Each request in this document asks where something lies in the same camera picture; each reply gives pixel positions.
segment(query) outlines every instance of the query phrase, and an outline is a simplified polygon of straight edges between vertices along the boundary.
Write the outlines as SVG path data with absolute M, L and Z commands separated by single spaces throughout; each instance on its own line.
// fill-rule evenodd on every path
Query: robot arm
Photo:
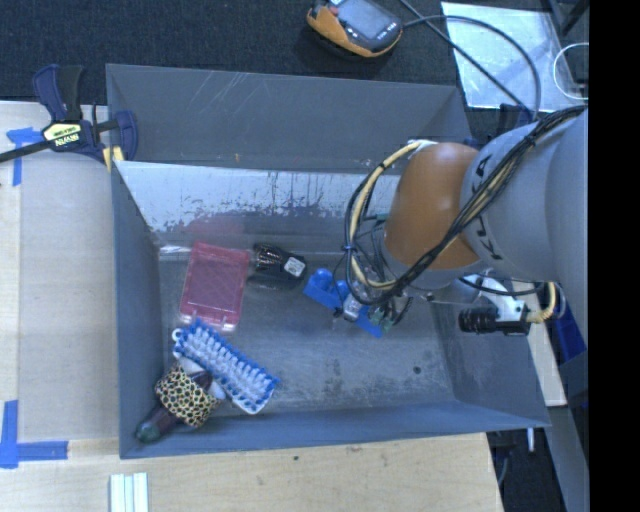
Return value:
M 507 132 L 480 151 L 455 143 L 407 146 L 414 154 L 379 244 L 396 277 L 380 281 L 365 276 L 361 260 L 350 252 L 375 171 L 347 211 L 347 275 L 368 289 L 369 304 L 410 294 L 410 286 L 438 290 L 489 269 L 506 278 L 559 282 L 586 342 L 587 124 L 588 111 L 572 108 Z M 390 159 L 378 175 L 393 163 Z M 486 298 L 499 306 L 502 319 L 513 316 L 518 301 L 505 302 L 497 289 L 494 295 L 492 301 L 490 294 Z M 509 321 L 548 317 L 548 311 L 540 316 L 524 309 L 518 313 L 519 318 Z M 478 318 L 469 313 L 464 325 L 475 321 L 477 327 Z

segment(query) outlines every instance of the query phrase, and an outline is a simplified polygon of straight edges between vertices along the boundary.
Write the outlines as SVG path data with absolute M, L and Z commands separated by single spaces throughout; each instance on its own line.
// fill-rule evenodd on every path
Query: blue bracket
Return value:
M 2 437 L 0 437 L 0 468 L 15 469 L 19 462 L 65 460 L 68 441 L 18 443 L 18 401 L 4 404 Z
M 334 281 L 333 274 L 326 268 L 321 268 L 309 278 L 303 293 L 316 302 L 329 308 L 331 311 L 342 308 L 344 299 L 349 296 L 349 286 L 345 281 Z M 382 329 L 373 325 L 368 317 L 369 306 L 362 306 L 358 313 L 358 319 L 354 322 L 358 327 L 373 334 L 376 338 L 382 337 Z
M 24 144 L 35 144 L 42 142 L 42 134 L 33 128 L 18 128 L 7 132 L 9 140 L 16 145 L 16 149 Z M 16 158 L 13 162 L 13 186 L 16 187 L 22 182 L 22 158 Z

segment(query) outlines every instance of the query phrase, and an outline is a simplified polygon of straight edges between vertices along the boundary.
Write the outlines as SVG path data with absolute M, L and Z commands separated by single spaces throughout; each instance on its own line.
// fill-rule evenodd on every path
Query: scrub brush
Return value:
M 267 405 L 279 380 L 232 347 L 213 327 L 196 319 L 174 330 L 172 337 L 174 356 L 204 368 L 244 412 L 257 414 Z

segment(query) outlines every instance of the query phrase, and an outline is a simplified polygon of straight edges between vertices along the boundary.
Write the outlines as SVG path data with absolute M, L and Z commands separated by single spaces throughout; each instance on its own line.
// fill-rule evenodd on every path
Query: leopard print object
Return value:
M 190 427 L 204 425 L 220 405 L 220 400 L 198 386 L 177 363 L 156 383 L 155 392 L 162 405 Z

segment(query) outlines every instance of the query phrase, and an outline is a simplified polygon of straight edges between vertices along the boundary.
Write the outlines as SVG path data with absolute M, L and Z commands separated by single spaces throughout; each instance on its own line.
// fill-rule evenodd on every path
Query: white cable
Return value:
M 553 83 L 556 84 L 556 87 L 558 88 L 558 90 L 564 94 L 567 98 L 571 98 L 572 100 L 582 100 L 582 101 L 587 101 L 589 99 L 589 97 L 584 97 L 584 96 L 574 96 L 573 94 L 569 94 L 568 92 L 566 92 L 564 89 L 562 89 L 562 87 L 560 87 L 560 84 L 558 83 L 558 61 L 560 60 L 560 57 L 562 57 L 567 50 L 570 50 L 571 48 L 576 48 L 578 46 L 589 46 L 589 43 L 575 43 L 575 44 L 570 44 L 569 46 L 565 46 L 562 50 L 560 50 L 558 52 L 558 55 L 556 55 L 556 58 L 553 59 Z

